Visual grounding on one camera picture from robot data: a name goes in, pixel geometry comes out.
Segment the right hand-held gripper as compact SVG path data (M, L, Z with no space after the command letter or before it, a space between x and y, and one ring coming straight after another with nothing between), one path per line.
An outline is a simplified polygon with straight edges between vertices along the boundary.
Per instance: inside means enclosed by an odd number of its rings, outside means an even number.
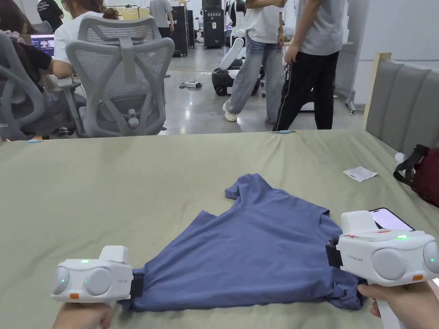
M414 230L387 209L345 212L342 233L326 246L331 267L384 287L428 282L439 274L438 242L432 235ZM406 329L389 307L378 300L386 329Z

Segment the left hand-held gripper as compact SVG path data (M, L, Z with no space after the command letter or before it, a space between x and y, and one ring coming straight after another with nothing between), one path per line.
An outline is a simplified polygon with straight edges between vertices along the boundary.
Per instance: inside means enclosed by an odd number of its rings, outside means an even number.
M61 303L112 305L143 294L144 274L128 264L129 250L105 246L97 259L66 259L55 272L52 299Z

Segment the person's left hand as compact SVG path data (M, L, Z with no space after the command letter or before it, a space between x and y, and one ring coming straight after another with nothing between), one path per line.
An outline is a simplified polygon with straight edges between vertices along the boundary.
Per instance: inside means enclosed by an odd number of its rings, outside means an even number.
M114 308L102 304L64 303L61 305L53 329L109 329Z

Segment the person's right hand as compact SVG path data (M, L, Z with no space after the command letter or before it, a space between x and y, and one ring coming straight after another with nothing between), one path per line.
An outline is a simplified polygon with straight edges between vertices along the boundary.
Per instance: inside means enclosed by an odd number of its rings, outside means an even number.
M376 317L382 317L377 301L383 300L407 329L439 327L439 301L426 281L395 287L360 284L358 291L374 300L370 312Z

